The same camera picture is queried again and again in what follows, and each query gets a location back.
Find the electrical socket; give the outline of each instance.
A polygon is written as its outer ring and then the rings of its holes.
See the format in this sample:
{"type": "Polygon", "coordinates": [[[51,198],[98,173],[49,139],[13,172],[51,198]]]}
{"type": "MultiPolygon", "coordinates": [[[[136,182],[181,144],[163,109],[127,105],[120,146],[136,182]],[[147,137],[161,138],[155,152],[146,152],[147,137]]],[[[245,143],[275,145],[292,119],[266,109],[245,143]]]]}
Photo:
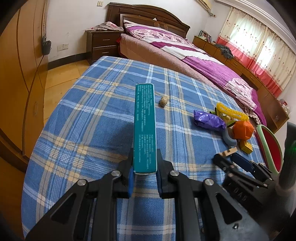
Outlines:
{"type": "Polygon", "coordinates": [[[57,51],[62,51],[63,50],[63,45],[61,44],[61,45],[58,45],[57,46],[57,51]]]}
{"type": "Polygon", "coordinates": [[[63,50],[68,49],[69,44],[63,44],[63,50]]]}

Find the headboard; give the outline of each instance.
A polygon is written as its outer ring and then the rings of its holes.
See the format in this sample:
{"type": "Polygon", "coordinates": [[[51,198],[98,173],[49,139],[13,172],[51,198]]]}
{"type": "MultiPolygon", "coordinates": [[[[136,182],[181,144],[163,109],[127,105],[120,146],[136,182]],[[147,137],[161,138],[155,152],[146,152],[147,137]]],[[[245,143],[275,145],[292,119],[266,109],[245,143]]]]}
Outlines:
{"type": "Polygon", "coordinates": [[[143,25],[160,27],[183,38],[186,38],[190,27],[180,21],[174,14],[167,10],[150,5],[129,5],[122,3],[108,4],[106,21],[123,27],[123,20],[143,25]]]}

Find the purple bag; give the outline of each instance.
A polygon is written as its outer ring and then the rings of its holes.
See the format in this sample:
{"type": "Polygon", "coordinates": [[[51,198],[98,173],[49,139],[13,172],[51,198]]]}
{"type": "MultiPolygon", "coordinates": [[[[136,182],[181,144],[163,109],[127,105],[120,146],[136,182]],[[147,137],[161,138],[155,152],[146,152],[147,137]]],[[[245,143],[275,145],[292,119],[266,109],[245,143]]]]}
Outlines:
{"type": "Polygon", "coordinates": [[[197,126],[200,126],[212,131],[219,131],[219,132],[222,132],[226,128],[225,122],[216,115],[199,111],[199,110],[194,110],[193,114],[194,114],[194,123],[197,126]]]}

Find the drawer handle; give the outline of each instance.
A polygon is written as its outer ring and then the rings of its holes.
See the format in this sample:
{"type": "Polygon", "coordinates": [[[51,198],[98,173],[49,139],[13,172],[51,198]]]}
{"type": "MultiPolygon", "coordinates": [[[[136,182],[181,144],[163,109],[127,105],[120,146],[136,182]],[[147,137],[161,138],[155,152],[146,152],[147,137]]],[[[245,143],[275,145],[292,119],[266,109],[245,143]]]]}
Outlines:
{"type": "Polygon", "coordinates": [[[34,104],[34,116],[37,115],[37,112],[38,112],[38,103],[35,102],[35,104],[34,104]]]}

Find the yellow box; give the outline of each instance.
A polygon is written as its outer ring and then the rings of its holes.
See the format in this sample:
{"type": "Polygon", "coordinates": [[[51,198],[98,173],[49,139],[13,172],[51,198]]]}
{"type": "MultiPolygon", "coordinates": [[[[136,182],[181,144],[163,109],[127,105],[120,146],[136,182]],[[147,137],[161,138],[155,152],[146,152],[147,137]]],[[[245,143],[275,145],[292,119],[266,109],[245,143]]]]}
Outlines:
{"type": "Polygon", "coordinates": [[[239,147],[247,154],[251,154],[253,151],[252,144],[244,140],[240,140],[239,147]]]}

